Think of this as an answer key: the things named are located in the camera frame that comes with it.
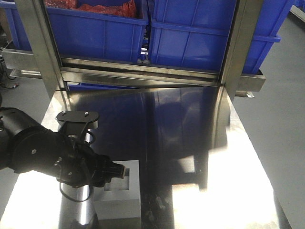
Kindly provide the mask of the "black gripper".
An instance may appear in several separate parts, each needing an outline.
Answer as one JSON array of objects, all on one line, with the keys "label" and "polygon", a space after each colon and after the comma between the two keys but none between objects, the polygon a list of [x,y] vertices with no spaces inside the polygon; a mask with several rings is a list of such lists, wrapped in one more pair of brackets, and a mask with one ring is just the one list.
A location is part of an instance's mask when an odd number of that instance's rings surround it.
[{"label": "black gripper", "polygon": [[125,166],[111,161],[109,156],[93,151],[90,143],[70,137],[57,137],[54,176],[72,187],[90,185],[103,187],[112,178],[124,178]]}]

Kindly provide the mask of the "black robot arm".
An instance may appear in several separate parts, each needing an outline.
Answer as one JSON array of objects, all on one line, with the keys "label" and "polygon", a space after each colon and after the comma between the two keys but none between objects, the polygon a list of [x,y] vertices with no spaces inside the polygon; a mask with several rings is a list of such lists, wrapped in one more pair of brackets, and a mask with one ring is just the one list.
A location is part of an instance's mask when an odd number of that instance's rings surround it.
[{"label": "black robot arm", "polygon": [[95,153],[86,141],[98,119],[98,112],[62,111],[55,132],[17,108],[2,107],[0,167],[17,174],[37,171],[72,187],[103,187],[112,178],[123,178],[125,166]]}]

